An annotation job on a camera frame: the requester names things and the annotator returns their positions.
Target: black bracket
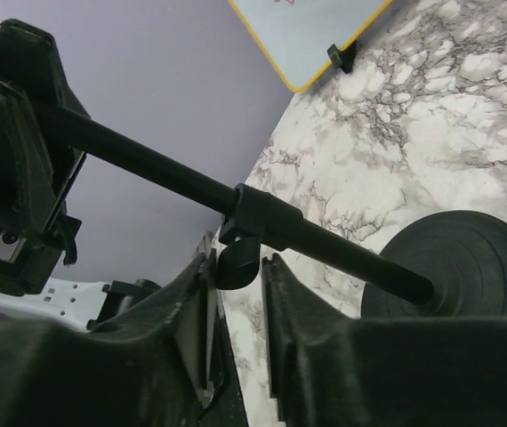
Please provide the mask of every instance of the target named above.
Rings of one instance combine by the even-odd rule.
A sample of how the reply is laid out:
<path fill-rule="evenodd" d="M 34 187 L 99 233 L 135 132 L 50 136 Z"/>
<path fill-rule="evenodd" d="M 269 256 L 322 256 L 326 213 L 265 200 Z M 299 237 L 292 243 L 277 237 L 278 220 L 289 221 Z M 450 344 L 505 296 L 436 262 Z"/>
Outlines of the black bracket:
<path fill-rule="evenodd" d="M 241 289 L 252 283 L 260 270 L 262 244 L 278 251 L 287 249 L 284 236 L 298 230 L 302 212 L 294 206 L 245 184 L 236 188 L 232 215 L 224 216 L 219 240 L 227 245 L 220 253 L 216 287 Z"/>
<path fill-rule="evenodd" d="M 344 74 L 349 74 L 352 72 L 354 60 L 357 57 L 357 41 L 352 42 L 344 51 L 336 47 L 336 44 L 332 44 L 326 53 L 335 68 L 340 68 Z"/>

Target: yellow frame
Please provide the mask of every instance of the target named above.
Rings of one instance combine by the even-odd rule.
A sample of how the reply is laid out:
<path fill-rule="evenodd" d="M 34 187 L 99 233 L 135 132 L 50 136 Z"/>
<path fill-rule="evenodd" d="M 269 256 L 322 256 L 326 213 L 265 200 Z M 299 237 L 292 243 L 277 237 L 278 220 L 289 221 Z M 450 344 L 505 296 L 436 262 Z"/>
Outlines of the yellow frame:
<path fill-rule="evenodd" d="M 271 57 L 270 53 L 268 52 L 268 50 L 265 48 L 265 46 L 263 45 L 262 41 L 260 40 L 260 38 L 257 36 L 257 34 L 255 34 L 255 31 L 254 29 L 252 28 L 252 26 L 249 24 L 249 22 L 245 19 L 244 15 L 242 14 L 242 12 L 238 9 L 238 7 L 236 6 L 236 3 L 234 2 L 234 0 L 228 0 L 229 1 L 229 5 L 232 6 L 232 9 L 234 9 L 234 11 L 236 12 L 236 15 L 240 18 L 240 20 L 244 23 L 245 27 L 247 28 L 247 31 L 250 33 L 250 35 L 253 37 L 253 40 L 255 40 L 255 43 L 257 43 L 258 46 L 260 46 L 260 49 L 262 49 L 262 52 L 263 54 L 265 55 L 265 57 L 268 59 L 268 61 L 270 62 L 271 66 L 273 67 L 273 69 L 276 70 L 276 72 L 278 73 L 279 77 L 281 78 L 281 80 L 283 81 L 283 83 L 287 86 L 287 88 L 292 91 L 292 92 L 295 92 L 295 93 L 300 93 L 300 92 L 305 92 L 307 89 L 310 88 L 310 86 L 315 83 L 315 81 L 326 71 L 327 68 L 329 68 L 331 66 L 331 61 L 327 61 L 326 64 L 321 67 L 321 69 L 317 72 L 317 74 L 315 76 L 313 76 L 309 82 L 307 84 L 305 84 L 304 86 L 302 87 L 293 87 L 291 86 L 291 84 L 287 81 L 285 75 L 283 74 L 283 71 L 281 71 L 281 68 L 279 68 L 279 66 L 277 65 L 277 63 L 273 60 L 273 58 Z M 356 33 L 354 33 L 354 35 L 349 39 L 348 42 L 346 42 L 345 44 L 343 44 L 340 49 L 341 50 L 345 50 L 347 49 L 352 43 L 354 43 L 354 41 L 364 32 L 365 29 L 368 28 L 368 26 L 370 24 L 372 24 L 372 22 L 374 22 L 374 20 L 376 18 L 378 18 L 378 16 L 384 12 L 384 10 L 390 5 L 390 3 L 392 3 L 393 0 L 386 0 L 382 6 L 380 6 L 378 8 L 378 10 L 376 10 L 376 12 L 374 12 L 370 18 L 368 18 L 366 20 L 366 22 L 364 24 L 362 24 L 360 26 L 360 28 L 357 30 Z"/>

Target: black mount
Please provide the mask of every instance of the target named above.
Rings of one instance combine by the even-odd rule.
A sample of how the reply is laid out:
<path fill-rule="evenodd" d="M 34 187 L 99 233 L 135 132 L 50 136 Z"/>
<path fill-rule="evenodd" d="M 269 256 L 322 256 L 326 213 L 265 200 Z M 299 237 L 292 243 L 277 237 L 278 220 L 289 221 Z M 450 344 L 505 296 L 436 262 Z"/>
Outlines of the black mount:
<path fill-rule="evenodd" d="M 262 294 L 287 426 L 507 425 L 507 318 L 348 318 L 278 254 L 263 260 Z"/>
<path fill-rule="evenodd" d="M 302 212 L 270 193 L 240 184 L 234 189 L 138 142 L 42 101 L 33 101 L 41 128 L 72 146 L 210 207 L 223 215 L 220 289 L 249 285 L 259 271 L 261 244 L 293 249 L 412 303 L 433 295 L 430 281 L 305 220 Z"/>
<path fill-rule="evenodd" d="M 340 50 L 336 44 L 332 44 L 331 47 L 326 50 L 329 59 L 333 63 L 333 67 L 341 69 L 344 71 L 344 74 L 352 72 L 357 52 L 358 48 L 356 40 L 344 51 Z"/>
<path fill-rule="evenodd" d="M 85 153 L 52 143 L 29 98 L 89 117 L 68 86 L 54 38 L 18 20 L 0 24 L 0 292 L 39 294 L 81 222 L 66 196 Z"/>

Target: black stand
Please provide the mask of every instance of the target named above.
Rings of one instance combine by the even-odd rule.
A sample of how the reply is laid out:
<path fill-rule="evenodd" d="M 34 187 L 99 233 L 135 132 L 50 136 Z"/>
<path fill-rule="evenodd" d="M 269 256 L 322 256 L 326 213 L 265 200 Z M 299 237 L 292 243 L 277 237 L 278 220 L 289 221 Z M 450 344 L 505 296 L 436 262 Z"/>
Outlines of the black stand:
<path fill-rule="evenodd" d="M 220 241 L 228 245 L 219 260 L 220 289 L 254 280 L 264 244 L 293 249 L 366 281 L 364 317 L 507 314 L 507 224 L 495 218 L 470 212 L 424 218 L 379 256 L 308 222 L 269 193 L 243 184 L 226 187 L 72 111 L 39 101 L 34 108 L 41 127 L 57 135 L 54 142 L 220 212 Z"/>

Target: black clip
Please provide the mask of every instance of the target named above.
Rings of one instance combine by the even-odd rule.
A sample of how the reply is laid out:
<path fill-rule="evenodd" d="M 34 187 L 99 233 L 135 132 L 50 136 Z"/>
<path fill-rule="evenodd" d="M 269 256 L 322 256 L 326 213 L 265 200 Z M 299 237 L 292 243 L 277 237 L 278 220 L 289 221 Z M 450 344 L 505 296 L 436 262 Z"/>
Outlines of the black clip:
<path fill-rule="evenodd" d="M 344 71 L 344 74 L 349 74 L 352 72 L 354 60 L 357 57 L 357 41 L 355 40 L 352 42 L 344 51 L 336 47 L 336 44 L 332 44 L 331 47 L 326 50 L 326 53 L 335 68 L 340 68 Z"/>

